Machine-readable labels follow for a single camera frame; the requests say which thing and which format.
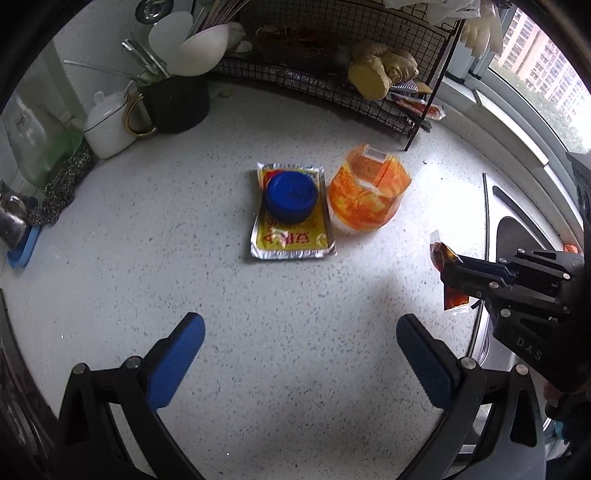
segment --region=black mug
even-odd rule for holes
[[[124,115],[125,129],[136,137],[146,137],[155,132],[178,134],[201,123],[209,113],[207,80],[198,77],[173,76],[138,86],[139,95],[127,108]],[[136,132],[129,125],[129,117],[138,103],[143,102],[152,128]]]

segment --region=ginger root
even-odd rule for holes
[[[418,75],[417,62],[407,51],[363,40],[351,49],[349,81],[367,100],[381,100],[392,85]]]

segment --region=blue gripper pad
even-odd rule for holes
[[[188,313],[168,338],[159,340],[145,358],[147,401],[156,411],[170,403],[205,340],[201,315]]]
[[[433,406],[450,410],[461,382],[456,356],[413,314],[400,317],[396,339]]]

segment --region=tree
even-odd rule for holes
[[[571,126],[564,112],[558,110],[541,92],[530,90],[525,82],[508,68],[501,67],[496,61],[491,63],[491,68],[515,88],[540,116],[548,122],[569,151],[577,153],[587,152],[587,148],[583,146],[583,139],[581,139],[579,131]]]

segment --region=blue bottle cap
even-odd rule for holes
[[[318,200],[316,184],[298,171],[284,171],[275,175],[265,191],[267,210],[276,220],[300,223],[314,210]]]

